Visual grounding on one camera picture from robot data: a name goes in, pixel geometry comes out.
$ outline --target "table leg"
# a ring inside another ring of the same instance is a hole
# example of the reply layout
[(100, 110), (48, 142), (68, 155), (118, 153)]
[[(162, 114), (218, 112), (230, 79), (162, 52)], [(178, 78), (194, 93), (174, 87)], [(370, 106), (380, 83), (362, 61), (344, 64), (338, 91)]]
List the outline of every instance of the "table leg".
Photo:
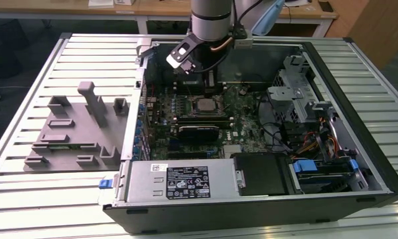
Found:
[(332, 25), (333, 19), (322, 19), (321, 23), (318, 24), (313, 37), (325, 37), (329, 27)]
[(137, 27), (140, 34), (148, 34), (148, 17), (146, 16), (137, 16)]

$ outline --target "cardboard box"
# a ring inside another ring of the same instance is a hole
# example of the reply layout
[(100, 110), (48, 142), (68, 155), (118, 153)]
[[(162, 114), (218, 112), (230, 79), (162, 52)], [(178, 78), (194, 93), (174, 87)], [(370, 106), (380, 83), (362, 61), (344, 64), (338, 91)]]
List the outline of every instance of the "cardboard box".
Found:
[(136, 0), (114, 0), (114, 4), (133, 5)]

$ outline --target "floor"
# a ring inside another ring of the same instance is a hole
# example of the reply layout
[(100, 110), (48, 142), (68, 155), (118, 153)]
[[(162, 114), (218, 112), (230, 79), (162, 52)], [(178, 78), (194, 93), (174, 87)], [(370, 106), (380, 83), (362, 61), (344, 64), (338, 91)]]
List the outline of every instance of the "floor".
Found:
[[(150, 34), (185, 34), (188, 23), (180, 22), (148, 22)], [(44, 62), (62, 32), (77, 33), (124, 33), (137, 34), (137, 24), (133, 21), (82, 21), (53, 20), (52, 28), (46, 29), (40, 20), (20, 20), (31, 46), (16, 52), (23, 64), (23, 72), (0, 80), (0, 137), (12, 120), (29, 86), (36, 79)], [(398, 54), (392, 63), (382, 70), (398, 90)]]

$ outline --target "blue latch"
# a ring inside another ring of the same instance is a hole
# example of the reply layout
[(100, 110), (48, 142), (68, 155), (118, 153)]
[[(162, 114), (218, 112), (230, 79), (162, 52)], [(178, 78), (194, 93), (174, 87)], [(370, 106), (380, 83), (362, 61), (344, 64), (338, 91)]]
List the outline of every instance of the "blue latch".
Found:
[(98, 183), (100, 189), (110, 189), (112, 188), (113, 179), (102, 179)]
[(353, 169), (357, 170), (358, 169), (358, 163), (354, 159), (350, 160), (350, 164), (352, 164)]
[(301, 159), (293, 163), (294, 172), (317, 171), (316, 162), (312, 159)]

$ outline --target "motherboard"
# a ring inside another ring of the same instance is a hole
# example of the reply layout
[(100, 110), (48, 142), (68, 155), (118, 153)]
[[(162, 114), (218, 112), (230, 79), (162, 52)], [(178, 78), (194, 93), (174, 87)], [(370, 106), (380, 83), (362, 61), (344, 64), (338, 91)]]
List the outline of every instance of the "motherboard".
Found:
[(232, 153), (266, 151), (258, 99), (258, 92), (242, 84), (226, 84), (210, 98), (165, 88), (148, 103), (152, 158), (229, 158)]

